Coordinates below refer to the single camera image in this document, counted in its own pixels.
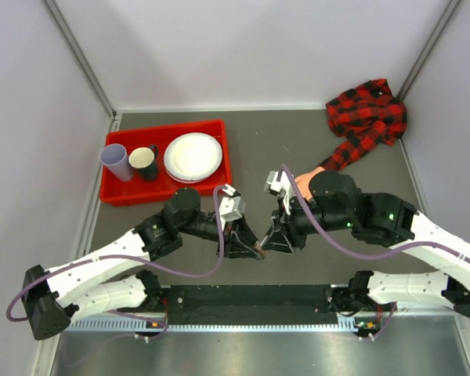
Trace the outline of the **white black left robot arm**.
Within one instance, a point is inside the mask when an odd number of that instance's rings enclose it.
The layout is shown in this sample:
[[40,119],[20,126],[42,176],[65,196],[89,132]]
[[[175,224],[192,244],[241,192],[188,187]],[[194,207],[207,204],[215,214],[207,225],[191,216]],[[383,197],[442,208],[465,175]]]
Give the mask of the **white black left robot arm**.
[[244,217],[244,202],[231,186],[220,186],[215,210],[201,210],[200,194],[181,188],[155,215],[112,243],[63,266],[32,266],[20,300],[33,337],[54,337],[72,323],[99,313],[138,308],[151,311],[162,300],[161,285],[147,270],[183,245],[183,234],[217,244],[218,259],[263,259],[259,240]]

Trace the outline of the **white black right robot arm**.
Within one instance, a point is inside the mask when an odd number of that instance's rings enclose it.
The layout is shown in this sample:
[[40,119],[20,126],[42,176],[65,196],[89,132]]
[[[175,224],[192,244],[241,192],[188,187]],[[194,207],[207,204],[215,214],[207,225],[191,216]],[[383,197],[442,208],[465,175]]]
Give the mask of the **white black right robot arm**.
[[444,306],[470,318],[470,243],[437,226],[415,206],[390,193],[364,193],[354,179],[336,171],[314,176],[312,201],[299,199],[285,172],[271,171],[265,190],[277,197],[278,209],[262,240],[265,251],[294,253],[314,233],[344,254],[356,257],[329,237],[349,230],[359,241],[386,249],[364,255],[374,261],[404,253],[433,267],[431,273],[390,274],[359,271],[347,287],[331,291],[329,305],[336,312],[354,312],[399,303]]

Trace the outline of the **nail polish bottle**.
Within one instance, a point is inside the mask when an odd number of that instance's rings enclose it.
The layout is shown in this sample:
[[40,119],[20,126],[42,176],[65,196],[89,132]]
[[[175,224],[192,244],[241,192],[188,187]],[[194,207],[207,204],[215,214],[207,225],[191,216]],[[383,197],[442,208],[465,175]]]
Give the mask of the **nail polish bottle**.
[[259,242],[255,243],[255,251],[261,259],[264,259],[269,254],[267,250],[262,248],[262,245]]

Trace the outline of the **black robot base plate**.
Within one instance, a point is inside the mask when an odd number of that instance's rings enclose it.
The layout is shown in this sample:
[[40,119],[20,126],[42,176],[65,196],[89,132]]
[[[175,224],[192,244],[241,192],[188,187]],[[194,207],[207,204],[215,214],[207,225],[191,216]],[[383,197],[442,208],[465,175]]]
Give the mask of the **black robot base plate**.
[[175,285],[164,293],[178,325],[336,324],[324,285]]

